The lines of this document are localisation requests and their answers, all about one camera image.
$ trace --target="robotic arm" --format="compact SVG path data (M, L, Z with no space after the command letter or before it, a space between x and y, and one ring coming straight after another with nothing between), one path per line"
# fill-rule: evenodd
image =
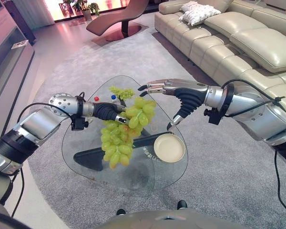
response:
M226 86L221 88L188 80L165 79L149 82L139 91L146 89L140 96L163 93L180 99L180 110L167 129L205 104L212 108L204 111L204 115L209 116L209 123L218 125L224 116L233 117L255 140L263 140L277 150L286 163L286 112L278 103L280 98L273 100L249 86L236 89L231 83Z
M58 93L52 96L49 105L25 117L0 139L0 203L3 205L12 190L9 176L18 173L23 162L59 129L62 121L70 118L72 130L88 127L85 118L92 116L127 123L118 115L123 106L87 102L80 95Z
M233 117L255 140L263 140L277 150L286 162L286 112L278 103L280 98L273 100L247 86L235 90L233 84L221 88L180 79L149 82L138 90L145 90L140 96L163 93L180 99L180 110L167 129L205 104L212 108L204 112L210 123L218 125L222 117ZM33 112L0 139L0 203L3 205L11 192L12 183L8 176L18 172L22 163L58 130L63 120L71 118L72 130L88 127L85 118L92 116L124 124L128 122L118 115L124 110L123 106L86 102L81 95L72 97L59 93L49 103L51 107Z

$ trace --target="potted plant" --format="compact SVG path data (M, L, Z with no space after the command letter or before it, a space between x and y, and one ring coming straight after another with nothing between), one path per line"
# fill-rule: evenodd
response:
M92 20L91 17L91 12L95 13L95 15L99 16L99 6L97 3L91 3L88 4L87 0L67 0L67 2L70 3L74 3L74 5L72 6L73 9L75 9L75 11L77 12L82 12L82 14L84 15L86 21L90 21Z

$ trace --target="gray shelf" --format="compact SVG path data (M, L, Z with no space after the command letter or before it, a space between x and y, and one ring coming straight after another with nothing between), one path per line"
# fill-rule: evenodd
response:
M0 137L5 133L34 50L26 46L11 49L26 38L0 2Z

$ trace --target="cream leather sofa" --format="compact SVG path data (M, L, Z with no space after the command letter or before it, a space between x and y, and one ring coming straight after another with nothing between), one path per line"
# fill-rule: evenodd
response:
M198 0L226 11L192 27L179 21L186 2L161 3L155 28L219 85L248 80L272 97L285 96L286 109L286 15L242 0Z

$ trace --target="green grapes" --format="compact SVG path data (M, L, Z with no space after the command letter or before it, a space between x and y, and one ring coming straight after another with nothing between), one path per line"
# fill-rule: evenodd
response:
M118 152L115 152L110 158L109 168L111 169L115 168L119 160L120 160L120 154Z
M147 126L148 125L148 118L146 116L146 114L144 112L142 112L140 115L139 115L139 122L142 126Z
M120 163L124 166L128 166L129 165L129 158L128 156L126 156L125 154L121 154L120 155Z
M111 87L111 91L120 98L132 96L126 90ZM133 139L139 137L144 126L151 122L154 114L156 102L137 97L134 106L121 112L121 117L127 117L130 121L128 125L120 124L116 121L104 121L105 127L101 130L102 150L105 151L104 161L109 161L109 168L114 169L120 163L127 166L133 156Z
M128 126L131 129L134 129L138 124L139 124L139 118L137 116L135 116L135 117L131 118L131 120L129 121Z
M142 108L146 104L146 101L142 97L136 97L134 99L134 105L137 108Z
M132 149L129 146L125 146L125 145L120 145L118 146L118 150L122 153L122 154L130 154Z
M130 88L120 89L115 86L111 86L109 90L122 100L131 99L134 95L134 91Z
M151 105L151 104L146 104L144 107L143 107L143 111L146 113L146 114L151 114L154 112L154 107Z

